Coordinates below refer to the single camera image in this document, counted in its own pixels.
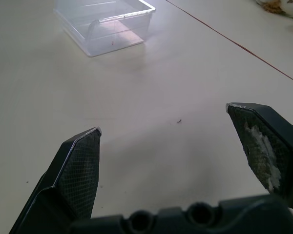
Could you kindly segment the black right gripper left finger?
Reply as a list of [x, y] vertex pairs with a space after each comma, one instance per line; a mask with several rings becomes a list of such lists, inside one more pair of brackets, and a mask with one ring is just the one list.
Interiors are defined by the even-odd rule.
[[101, 129], [94, 127], [61, 144], [10, 233], [66, 234], [74, 221], [91, 217], [101, 135]]

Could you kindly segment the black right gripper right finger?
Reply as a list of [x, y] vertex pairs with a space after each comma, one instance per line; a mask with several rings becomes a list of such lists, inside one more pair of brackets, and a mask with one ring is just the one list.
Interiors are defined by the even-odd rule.
[[257, 179], [293, 209], [293, 125], [262, 104], [231, 102], [226, 112]]

